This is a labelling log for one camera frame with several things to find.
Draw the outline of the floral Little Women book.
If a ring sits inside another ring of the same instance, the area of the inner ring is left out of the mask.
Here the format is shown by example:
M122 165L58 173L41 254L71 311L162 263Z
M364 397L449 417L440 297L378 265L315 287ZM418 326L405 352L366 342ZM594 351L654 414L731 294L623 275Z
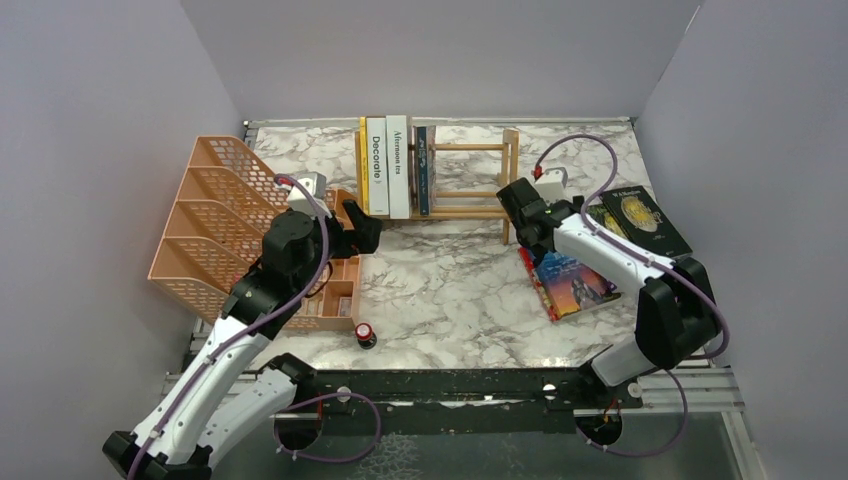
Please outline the floral Little Women book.
M435 181L436 127L434 125L415 126L413 133L416 205L418 214L426 217L431 214L435 203L435 194L432 187Z

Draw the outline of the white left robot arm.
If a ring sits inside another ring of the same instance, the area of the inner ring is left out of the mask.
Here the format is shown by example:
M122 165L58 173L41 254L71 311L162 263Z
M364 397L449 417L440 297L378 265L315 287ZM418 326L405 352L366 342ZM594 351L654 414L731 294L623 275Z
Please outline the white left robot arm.
M350 199L352 226L318 204L311 213L288 209L262 238L260 256L232 286L206 344L164 400L130 431L113 432L103 453L126 479L208 479L214 465L271 414L313 401L316 371L292 354L233 403L232 385L301 308L332 259L374 253L383 223Z

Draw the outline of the white Furniture Decorate book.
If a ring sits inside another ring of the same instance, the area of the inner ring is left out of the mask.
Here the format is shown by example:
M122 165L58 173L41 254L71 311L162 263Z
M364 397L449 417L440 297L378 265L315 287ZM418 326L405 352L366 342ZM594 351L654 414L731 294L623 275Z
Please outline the white Furniture Decorate book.
M366 155L369 192L369 212L374 216L390 213L386 118L367 117Z

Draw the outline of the Afternoon tea coffee cover book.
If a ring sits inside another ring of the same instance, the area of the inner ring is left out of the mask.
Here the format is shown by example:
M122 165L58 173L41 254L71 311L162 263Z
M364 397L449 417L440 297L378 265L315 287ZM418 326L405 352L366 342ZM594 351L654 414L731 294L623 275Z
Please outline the Afternoon tea coffee cover book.
M406 115L386 116L389 216L406 220L412 216L410 196L410 125Z

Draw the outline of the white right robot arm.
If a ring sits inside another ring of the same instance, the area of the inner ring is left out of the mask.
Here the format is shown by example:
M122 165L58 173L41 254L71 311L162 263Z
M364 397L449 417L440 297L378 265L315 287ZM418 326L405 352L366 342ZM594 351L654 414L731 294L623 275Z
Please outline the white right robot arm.
M519 244L537 258L550 252L583 262L637 300L634 332L581 366L579 398L600 407L617 386L655 369L667 370L722 333L704 266L641 249L588 216L585 205L549 202L527 179L496 194Z

